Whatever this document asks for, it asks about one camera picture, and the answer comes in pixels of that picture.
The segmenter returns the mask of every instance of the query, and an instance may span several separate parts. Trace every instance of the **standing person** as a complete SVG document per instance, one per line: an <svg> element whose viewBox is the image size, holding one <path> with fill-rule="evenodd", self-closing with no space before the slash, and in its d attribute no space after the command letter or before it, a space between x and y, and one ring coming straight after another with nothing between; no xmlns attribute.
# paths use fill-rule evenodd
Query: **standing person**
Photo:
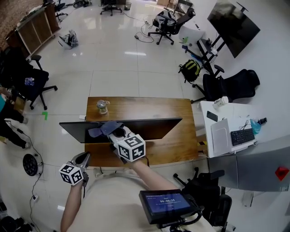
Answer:
<svg viewBox="0 0 290 232"><path fill-rule="evenodd" d="M140 190L177 187L141 160L129 163L134 174L101 175L82 202L82 181L71 186L61 221L61 232L160 232L150 225L142 208ZM204 217L186 226L192 232L215 232Z"/></svg>
<svg viewBox="0 0 290 232"><path fill-rule="evenodd" d="M4 94L7 97L11 97L4 87L0 87L0 94ZM20 123L26 124L28 118L24 118L18 111L9 108L8 104L4 101L3 97L0 95L0 136L7 138L9 141L15 145L22 147L23 149L28 149L31 147L29 142L21 139L5 122L6 118L16 120Z"/></svg>

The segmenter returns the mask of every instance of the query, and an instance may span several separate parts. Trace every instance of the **red sign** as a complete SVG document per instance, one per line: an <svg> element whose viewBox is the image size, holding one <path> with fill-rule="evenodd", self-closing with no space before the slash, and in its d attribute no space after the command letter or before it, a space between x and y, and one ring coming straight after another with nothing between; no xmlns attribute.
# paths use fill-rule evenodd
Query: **red sign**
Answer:
<svg viewBox="0 0 290 232"><path fill-rule="evenodd" d="M282 181L285 178L285 176L288 174L288 172L289 172L289 169L288 168L279 167L276 170L275 174L279 178L279 180Z"/></svg>

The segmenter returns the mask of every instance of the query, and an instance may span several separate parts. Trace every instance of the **tv stand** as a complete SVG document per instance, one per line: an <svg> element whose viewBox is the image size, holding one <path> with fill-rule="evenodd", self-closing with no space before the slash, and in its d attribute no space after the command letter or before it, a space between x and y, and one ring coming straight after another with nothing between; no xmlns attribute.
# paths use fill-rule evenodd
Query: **tv stand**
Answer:
<svg viewBox="0 0 290 232"><path fill-rule="evenodd" d="M242 9L241 9L241 12L244 12L245 10L248 11L244 6L242 6L241 4L239 4ZM196 44L201 52L201 54L203 55L202 57L195 54L194 52L190 51L188 48L185 50L185 53L189 52L190 54L192 54L193 56L196 57L196 59L200 60L201 63L203 64L201 69L206 69L210 74L214 74L213 73L213 69L212 69L212 66L210 64L211 60L217 56L217 55L214 55L211 51L211 48L213 46L216 45L216 43L218 42L218 40L221 38L220 35L218 35L218 37L214 40L213 43L209 43L208 40L206 39L200 39L200 41L203 43L205 49L206 49L206 52L204 51L203 47L201 46L201 43L200 41L198 41ZM217 53L223 48L223 46L225 45L226 43L223 41L222 44L217 48Z"/></svg>

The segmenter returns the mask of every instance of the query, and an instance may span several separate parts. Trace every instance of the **smartphone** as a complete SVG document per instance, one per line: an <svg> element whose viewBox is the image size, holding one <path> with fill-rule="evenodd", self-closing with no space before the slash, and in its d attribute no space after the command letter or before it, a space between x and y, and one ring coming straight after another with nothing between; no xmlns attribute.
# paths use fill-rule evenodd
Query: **smartphone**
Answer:
<svg viewBox="0 0 290 232"><path fill-rule="evenodd" d="M207 117L211 120L218 121L218 116L210 111L207 112Z"/></svg>

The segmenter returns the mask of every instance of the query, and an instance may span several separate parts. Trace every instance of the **forearm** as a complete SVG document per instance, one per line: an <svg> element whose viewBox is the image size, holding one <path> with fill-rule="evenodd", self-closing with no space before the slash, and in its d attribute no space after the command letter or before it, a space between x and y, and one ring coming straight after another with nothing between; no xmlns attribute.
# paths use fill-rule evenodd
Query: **forearm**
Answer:
<svg viewBox="0 0 290 232"><path fill-rule="evenodd" d="M0 87L0 94L4 94L7 97L11 97L11 93L7 91L4 87Z"/></svg>
<svg viewBox="0 0 290 232"><path fill-rule="evenodd" d="M60 231L66 232L74 221L82 202L82 181L71 187L63 212Z"/></svg>
<svg viewBox="0 0 290 232"><path fill-rule="evenodd" d="M177 189L173 183L153 171L140 160L131 163L130 167L139 175L150 190Z"/></svg>

